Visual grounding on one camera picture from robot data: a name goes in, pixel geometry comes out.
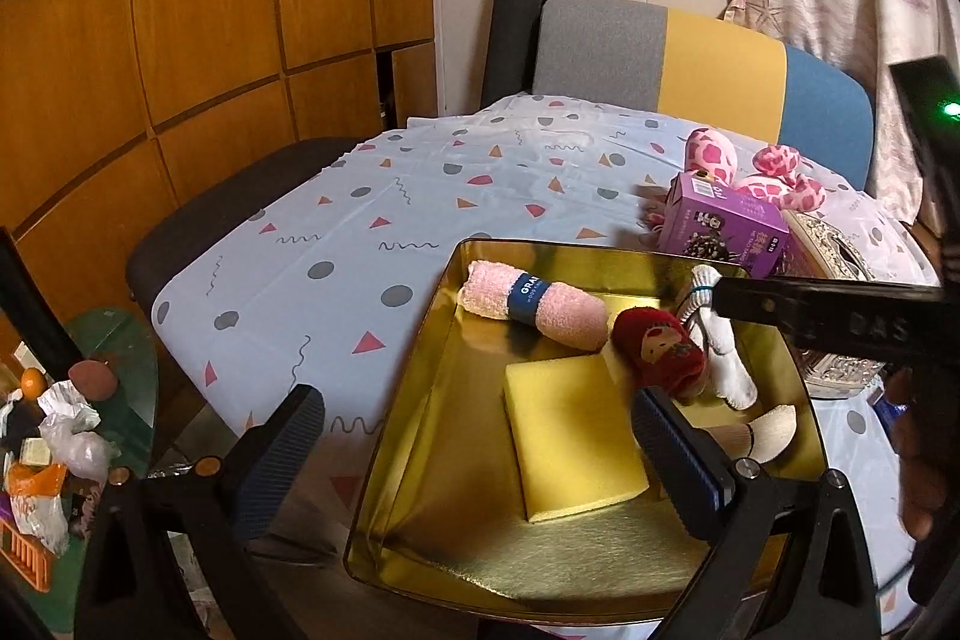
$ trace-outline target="giraffe print plush toy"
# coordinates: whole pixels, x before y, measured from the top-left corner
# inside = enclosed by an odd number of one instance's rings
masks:
[[[809,213],[822,207],[827,191],[817,180],[798,175],[800,151],[788,145],[767,145],[754,156],[760,172],[734,180],[736,148],[715,128],[698,128],[686,139],[685,170],[706,172],[713,180],[741,194],[769,201],[781,210]]]

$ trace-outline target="starfish print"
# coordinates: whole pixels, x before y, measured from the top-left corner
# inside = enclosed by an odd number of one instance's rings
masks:
[[[773,24],[774,28],[776,28],[776,33],[779,33],[781,36],[784,34],[784,29],[779,21],[779,16],[784,13],[784,8],[782,6],[771,6],[770,0],[763,0],[763,4],[755,4],[753,1],[747,1],[747,6],[760,14],[755,22],[757,29],[763,28],[766,25],[767,20],[769,20],[769,22]]]

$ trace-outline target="pink plush toy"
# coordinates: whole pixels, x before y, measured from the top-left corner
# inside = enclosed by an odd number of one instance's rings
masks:
[[[607,306],[602,299],[565,283],[546,282],[506,263],[471,262],[457,302],[468,313],[518,320],[580,350],[600,350],[607,341]]]
[[[797,175],[800,152],[788,145],[767,145],[754,156],[759,175],[736,176],[736,148],[715,128],[698,128],[686,139],[685,170],[702,170],[741,194],[769,201],[781,210],[808,213],[827,198],[817,180]]]

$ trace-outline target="pink rolled towel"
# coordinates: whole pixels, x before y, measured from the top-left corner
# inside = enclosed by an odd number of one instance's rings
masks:
[[[457,301],[476,316],[519,320],[560,344],[600,350],[607,341],[607,307],[565,283],[549,283],[507,263],[474,261]]]

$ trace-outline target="golden tray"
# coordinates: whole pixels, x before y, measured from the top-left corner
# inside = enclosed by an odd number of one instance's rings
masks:
[[[654,470],[637,499],[530,524],[524,515],[504,366],[578,351],[517,323],[457,306],[471,261],[510,263],[545,280],[600,296],[611,318],[635,306],[669,307],[696,259],[547,242],[461,242],[411,349],[381,432],[347,541],[355,579],[435,605],[539,624],[621,624],[664,616],[700,566],[707,546],[685,533]],[[745,272],[714,265],[724,275]],[[795,405],[797,434],[767,465],[774,475],[817,480],[824,446],[793,359],[771,326],[734,324],[743,362],[760,390],[750,414],[712,396],[684,405],[695,426],[746,421]],[[604,355],[621,384],[629,379]],[[755,589],[771,581],[782,550],[771,538]]]

